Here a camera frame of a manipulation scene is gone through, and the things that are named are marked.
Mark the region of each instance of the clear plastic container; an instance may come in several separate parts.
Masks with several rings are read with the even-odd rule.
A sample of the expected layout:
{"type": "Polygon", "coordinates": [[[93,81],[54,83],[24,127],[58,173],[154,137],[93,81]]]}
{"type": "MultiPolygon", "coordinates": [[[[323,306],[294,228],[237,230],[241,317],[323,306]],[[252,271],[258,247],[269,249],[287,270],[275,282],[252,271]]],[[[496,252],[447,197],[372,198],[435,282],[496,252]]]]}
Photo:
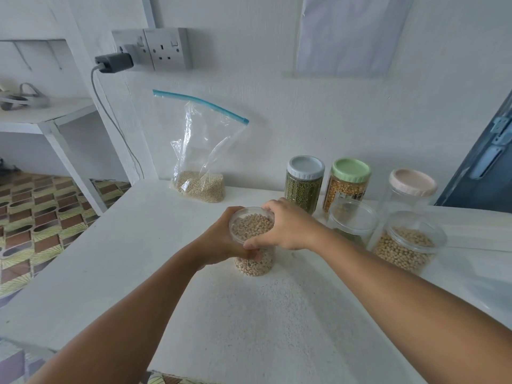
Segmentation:
{"type": "Polygon", "coordinates": [[[373,252],[406,271],[420,274],[446,241],[441,227],[423,214],[397,211],[387,219],[373,252]]]}
{"type": "Polygon", "coordinates": [[[387,216],[400,210],[423,213],[437,190],[437,183],[427,174],[406,168],[396,169],[389,175],[386,192],[376,212],[385,222],[387,216]]]}
{"type": "Polygon", "coordinates": [[[317,208],[325,165],[309,155],[295,156],[286,168],[285,198],[309,214],[317,208]]]}
{"type": "Polygon", "coordinates": [[[377,213],[367,204],[353,199],[338,198],[329,208],[327,227],[352,243],[366,248],[377,222],[377,213]]]}
{"type": "Polygon", "coordinates": [[[332,163],[329,183],[323,199],[323,211],[328,212],[336,198],[361,200],[368,187],[372,170],[356,159],[338,159],[332,163]]]}
{"type": "MultiPolygon", "coordinates": [[[[247,239],[263,234],[274,226],[274,214],[261,207],[246,207],[239,210],[229,221],[229,232],[233,239],[243,244],[247,239]]],[[[234,264],[247,276],[261,276],[270,271],[274,265],[275,246],[260,248],[260,261],[234,258],[234,264]]]]}

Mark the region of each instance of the wire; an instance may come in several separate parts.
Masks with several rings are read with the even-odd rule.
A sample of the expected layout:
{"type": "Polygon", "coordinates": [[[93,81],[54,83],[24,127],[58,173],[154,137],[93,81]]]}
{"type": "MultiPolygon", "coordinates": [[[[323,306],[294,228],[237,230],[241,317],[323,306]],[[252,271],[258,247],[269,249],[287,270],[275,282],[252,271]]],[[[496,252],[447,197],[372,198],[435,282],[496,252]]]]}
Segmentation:
{"type": "Polygon", "coordinates": [[[105,67],[105,65],[103,63],[101,64],[98,64],[96,66],[93,67],[93,69],[91,70],[91,83],[93,85],[93,90],[94,90],[94,94],[96,96],[96,98],[98,99],[98,102],[99,104],[101,105],[101,108],[103,109],[103,111],[105,112],[106,116],[109,118],[109,120],[112,122],[112,124],[114,125],[115,129],[119,132],[119,135],[122,137],[123,141],[125,142],[125,145],[126,147],[128,148],[128,151],[130,152],[130,155],[135,159],[135,161],[137,162],[137,164],[139,165],[139,168],[140,168],[140,172],[142,173],[142,178],[144,179],[144,170],[142,169],[142,166],[140,165],[140,162],[139,162],[139,159],[137,159],[137,156],[135,156],[135,154],[133,153],[133,151],[131,150],[130,146],[128,145],[128,143],[126,142],[126,138],[125,138],[125,135],[123,134],[123,132],[121,131],[121,129],[119,128],[119,126],[117,125],[117,123],[113,120],[113,118],[110,116],[109,112],[105,109],[105,106],[103,105],[103,102],[101,102],[101,99],[99,98],[98,96],[98,91],[96,90],[96,85],[94,84],[94,71],[96,70],[99,70],[101,68],[105,67]]]}

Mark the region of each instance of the power socket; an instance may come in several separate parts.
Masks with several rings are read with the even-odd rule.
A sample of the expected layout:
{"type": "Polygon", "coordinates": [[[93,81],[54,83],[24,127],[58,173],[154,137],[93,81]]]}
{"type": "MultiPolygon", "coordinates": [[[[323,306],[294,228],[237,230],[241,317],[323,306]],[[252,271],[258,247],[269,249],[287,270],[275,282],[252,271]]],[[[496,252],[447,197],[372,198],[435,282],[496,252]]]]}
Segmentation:
{"type": "Polygon", "coordinates": [[[185,28],[144,29],[155,71],[190,70],[189,39],[185,28]]]}
{"type": "Polygon", "coordinates": [[[116,52],[131,55],[134,66],[127,71],[154,71],[150,48],[147,45],[144,30],[112,31],[116,52]]]}

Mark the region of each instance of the left forearm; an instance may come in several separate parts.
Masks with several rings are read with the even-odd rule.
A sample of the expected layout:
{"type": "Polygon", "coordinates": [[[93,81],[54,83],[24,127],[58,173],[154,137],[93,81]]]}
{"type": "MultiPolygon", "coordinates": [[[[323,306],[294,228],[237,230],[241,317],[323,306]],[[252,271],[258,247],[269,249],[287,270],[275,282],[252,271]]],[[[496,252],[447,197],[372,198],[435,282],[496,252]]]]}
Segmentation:
{"type": "Polygon", "coordinates": [[[201,266],[196,242],[169,259],[143,284],[69,342],[29,381],[138,383],[176,304],[201,266]]]}

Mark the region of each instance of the blue door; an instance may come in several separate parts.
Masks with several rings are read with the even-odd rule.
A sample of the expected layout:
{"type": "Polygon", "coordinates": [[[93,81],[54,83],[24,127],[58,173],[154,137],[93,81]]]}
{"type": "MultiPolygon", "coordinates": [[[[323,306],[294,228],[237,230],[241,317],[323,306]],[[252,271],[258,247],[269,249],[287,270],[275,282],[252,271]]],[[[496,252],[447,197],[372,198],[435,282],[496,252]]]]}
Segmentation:
{"type": "Polygon", "coordinates": [[[436,206],[512,213],[512,92],[448,183],[436,206]]]}

